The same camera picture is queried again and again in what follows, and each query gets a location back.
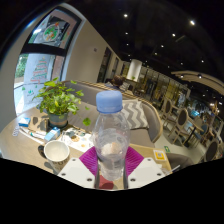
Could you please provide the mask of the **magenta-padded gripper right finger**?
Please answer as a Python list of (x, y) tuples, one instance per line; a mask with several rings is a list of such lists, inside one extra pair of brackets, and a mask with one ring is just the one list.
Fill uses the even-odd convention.
[(125, 187), (134, 189), (163, 178), (165, 174), (152, 157), (144, 158), (129, 147), (125, 158)]

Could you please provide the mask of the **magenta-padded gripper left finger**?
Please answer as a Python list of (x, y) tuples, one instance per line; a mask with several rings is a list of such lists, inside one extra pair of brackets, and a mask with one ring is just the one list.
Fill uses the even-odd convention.
[(95, 148), (91, 147), (79, 158), (71, 158), (58, 176), (84, 188), (97, 188), (99, 168)]

